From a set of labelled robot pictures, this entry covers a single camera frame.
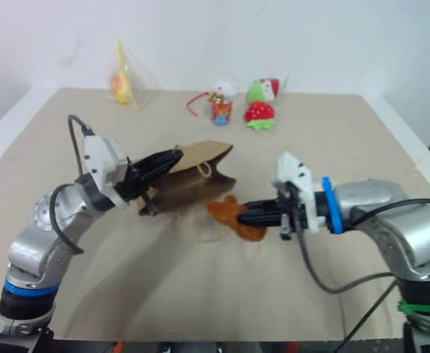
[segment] green band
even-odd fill
[[[404,315],[410,315],[415,313],[416,311],[419,311],[422,313],[430,313],[430,305],[409,304],[405,300],[401,300],[399,302],[398,309]]]

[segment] red string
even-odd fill
[[[208,96],[209,95],[209,93],[208,92],[203,92],[202,94],[199,94],[199,95],[197,95],[197,96],[195,96],[195,97],[193,97],[191,100],[189,100],[187,103],[186,103],[186,107],[187,107],[187,109],[188,109],[188,111],[189,112],[191,112],[192,114],[194,114],[194,116],[198,116],[198,114],[197,113],[195,113],[193,110],[192,110],[192,108],[190,108],[190,105],[194,102],[194,101],[196,101],[197,99],[200,99],[201,97],[203,97],[203,96]]]

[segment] orange plush toy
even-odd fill
[[[228,195],[223,201],[210,202],[207,205],[209,214],[218,222],[227,225],[242,239],[249,241],[261,241],[267,234],[267,228],[246,226],[237,221],[237,217],[246,206],[238,204],[234,195]]]

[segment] brown paper bag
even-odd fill
[[[182,159],[168,174],[152,182],[148,192],[159,212],[182,210],[192,204],[216,199],[231,190],[236,179],[221,174],[216,165],[232,150],[232,145],[216,141],[177,146]],[[137,200],[141,215],[149,210],[142,199]]]

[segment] plastic bag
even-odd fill
[[[134,57],[119,40],[112,51],[107,73],[112,99],[120,104],[132,104],[139,108],[143,103],[143,84],[137,78]]]

